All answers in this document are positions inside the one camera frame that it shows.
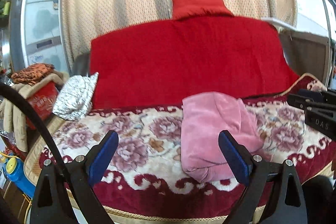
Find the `metal screw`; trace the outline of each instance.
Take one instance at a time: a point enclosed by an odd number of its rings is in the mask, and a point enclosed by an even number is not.
[[[85,159],[85,157],[83,155],[79,155],[75,158],[76,162],[82,162]]]
[[[44,165],[44,166],[49,166],[49,165],[51,165],[51,160],[50,160],[50,159],[46,159],[46,160],[43,162],[43,165]]]
[[[254,155],[253,156],[253,159],[256,161],[256,162],[260,162],[263,158],[259,155]]]
[[[291,160],[286,160],[285,163],[288,165],[288,166],[292,166],[293,165],[293,162]]]

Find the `red bag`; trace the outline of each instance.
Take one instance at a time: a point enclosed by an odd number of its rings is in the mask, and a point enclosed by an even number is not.
[[[53,106],[58,95],[54,82],[49,82],[37,93],[27,99],[28,103],[34,108],[42,121],[46,120],[53,111]],[[35,129],[32,122],[27,118],[27,125]]]

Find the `pink blanket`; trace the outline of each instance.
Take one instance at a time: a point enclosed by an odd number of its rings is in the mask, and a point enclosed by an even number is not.
[[[233,173],[218,146],[218,135],[229,130],[248,151],[262,148],[254,114],[241,99],[219,92],[204,92],[183,99],[181,163],[198,182],[229,179]]]

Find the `blue bottle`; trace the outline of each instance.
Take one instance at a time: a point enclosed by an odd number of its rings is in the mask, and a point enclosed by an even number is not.
[[[35,186],[26,178],[23,172],[23,162],[17,158],[10,158],[5,164],[6,176],[28,197],[33,198]]]

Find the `orange-red folded cloth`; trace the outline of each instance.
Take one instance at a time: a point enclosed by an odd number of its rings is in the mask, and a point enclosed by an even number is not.
[[[37,82],[49,75],[54,68],[55,67],[50,64],[38,63],[13,73],[11,78],[15,84],[24,83],[35,85]]]

